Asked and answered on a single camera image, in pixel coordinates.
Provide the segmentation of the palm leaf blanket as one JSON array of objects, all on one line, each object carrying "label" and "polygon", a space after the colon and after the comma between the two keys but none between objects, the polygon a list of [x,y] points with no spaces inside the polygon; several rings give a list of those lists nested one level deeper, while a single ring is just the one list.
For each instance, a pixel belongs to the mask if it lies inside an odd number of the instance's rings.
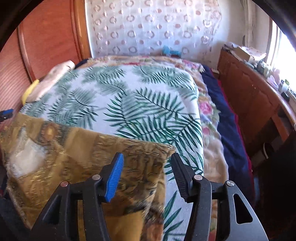
[{"label": "palm leaf blanket", "polygon": [[192,75],[156,64],[107,64],[70,71],[21,113],[122,138],[170,144],[204,173],[199,90]]}]

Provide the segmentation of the floral quilt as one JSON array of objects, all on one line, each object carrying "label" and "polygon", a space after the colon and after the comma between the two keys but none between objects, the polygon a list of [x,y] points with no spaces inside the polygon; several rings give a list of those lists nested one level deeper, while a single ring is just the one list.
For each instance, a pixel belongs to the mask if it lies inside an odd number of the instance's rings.
[{"label": "floral quilt", "polygon": [[[224,157],[221,135],[217,127],[219,123],[219,111],[208,94],[208,89],[203,81],[204,68],[199,63],[178,60],[170,57],[119,57],[108,56],[92,60],[87,67],[107,64],[156,64],[168,67],[177,67],[189,72],[197,89],[199,90],[198,108],[203,135],[204,173],[206,178],[215,182],[223,182],[228,177],[227,164]],[[165,174],[165,210],[164,229],[161,240],[181,240],[185,235],[186,225],[189,221],[190,208],[181,201],[177,190],[175,177],[170,162],[164,166]]]}]

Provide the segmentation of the yellow plush toy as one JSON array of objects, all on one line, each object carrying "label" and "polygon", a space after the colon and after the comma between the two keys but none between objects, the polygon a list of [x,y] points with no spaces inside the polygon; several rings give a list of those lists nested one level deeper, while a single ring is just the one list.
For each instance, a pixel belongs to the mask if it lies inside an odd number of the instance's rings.
[{"label": "yellow plush toy", "polygon": [[29,95],[32,93],[32,91],[34,90],[34,88],[39,84],[39,80],[36,79],[23,93],[22,98],[21,98],[21,103],[22,105],[26,104],[26,100],[29,97]]}]

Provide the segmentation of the window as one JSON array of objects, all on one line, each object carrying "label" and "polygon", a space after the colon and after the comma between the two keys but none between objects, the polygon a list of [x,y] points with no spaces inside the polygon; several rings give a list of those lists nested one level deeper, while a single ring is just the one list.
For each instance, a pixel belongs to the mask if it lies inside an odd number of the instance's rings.
[{"label": "window", "polygon": [[267,53],[267,64],[280,71],[282,79],[295,80],[295,49],[288,37],[271,20],[271,39]]}]

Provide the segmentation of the navy blue bedsheet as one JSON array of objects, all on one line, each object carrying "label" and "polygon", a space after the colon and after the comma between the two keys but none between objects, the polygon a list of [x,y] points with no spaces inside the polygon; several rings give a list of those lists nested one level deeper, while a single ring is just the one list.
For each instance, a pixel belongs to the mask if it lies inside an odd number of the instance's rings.
[{"label": "navy blue bedsheet", "polygon": [[201,74],[208,93],[219,113],[218,132],[224,147],[224,157],[228,165],[229,179],[234,181],[247,198],[251,206],[255,206],[254,181],[250,159],[238,126],[238,117],[230,107],[220,80],[216,79],[210,67],[203,65]]}]

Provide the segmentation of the cardboard box on cabinet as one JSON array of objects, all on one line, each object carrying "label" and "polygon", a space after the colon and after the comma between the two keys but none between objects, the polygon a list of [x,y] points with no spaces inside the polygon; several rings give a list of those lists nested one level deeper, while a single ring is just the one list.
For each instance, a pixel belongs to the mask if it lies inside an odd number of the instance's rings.
[{"label": "cardboard box on cabinet", "polygon": [[266,53],[253,47],[238,46],[234,49],[235,54],[247,62],[260,61],[266,57]]}]

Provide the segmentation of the brown wooden cabinet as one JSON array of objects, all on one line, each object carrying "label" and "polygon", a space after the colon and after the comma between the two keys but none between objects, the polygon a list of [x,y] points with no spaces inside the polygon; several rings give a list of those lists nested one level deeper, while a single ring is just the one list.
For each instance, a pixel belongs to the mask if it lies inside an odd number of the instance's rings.
[{"label": "brown wooden cabinet", "polygon": [[295,112],[258,72],[221,49],[217,65],[222,88],[238,116],[249,157],[276,137],[285,141],[295,130]]}]

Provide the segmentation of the white circle-pattern curtain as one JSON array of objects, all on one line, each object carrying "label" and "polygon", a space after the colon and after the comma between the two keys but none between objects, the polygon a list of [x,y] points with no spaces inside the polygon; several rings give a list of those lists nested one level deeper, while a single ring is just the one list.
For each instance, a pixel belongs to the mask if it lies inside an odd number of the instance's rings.
[{"label": "white circle-pattern curtain", "polygon": [[217,1],[86,1],[93,57],[159,55],[202,60],[222,18]]}]

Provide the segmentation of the brown louvered wardrobe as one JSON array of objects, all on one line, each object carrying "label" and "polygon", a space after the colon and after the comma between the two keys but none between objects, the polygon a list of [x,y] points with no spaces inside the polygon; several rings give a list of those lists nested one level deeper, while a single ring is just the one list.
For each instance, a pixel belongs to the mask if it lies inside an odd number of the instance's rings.
[{"label": "brown louvered wardrobe", "polygon": [[1,110],[17,112],[30,84],[54,66],[91,56],[86,1],[42,1],[14,29],[1,50]]}]

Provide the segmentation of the golden patterned garment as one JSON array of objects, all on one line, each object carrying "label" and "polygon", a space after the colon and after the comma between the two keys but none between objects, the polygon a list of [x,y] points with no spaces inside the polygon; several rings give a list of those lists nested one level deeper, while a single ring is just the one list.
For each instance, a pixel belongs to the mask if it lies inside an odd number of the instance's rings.
[{"label": "golden patterned garment", "polygon": [[112,240],[161,240],[164,229],[164,166],[172,145],[121,138],[18,114],[1,132],[7,191],[17,217],[32,228],[62,181],[85,181],[124,156],[116,195],[104,204]]}]

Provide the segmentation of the blue toy at headboard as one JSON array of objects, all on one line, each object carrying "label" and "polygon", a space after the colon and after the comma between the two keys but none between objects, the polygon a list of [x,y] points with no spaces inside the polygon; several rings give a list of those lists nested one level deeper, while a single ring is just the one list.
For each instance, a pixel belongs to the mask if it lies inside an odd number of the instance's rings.
[{"label": "blue toy at headboard", "polygon": [[168,46],[163,46],[162,48],[162,55],[167,57],[176,57],[180,58],[182,53],[180,51],[172,50]]}]

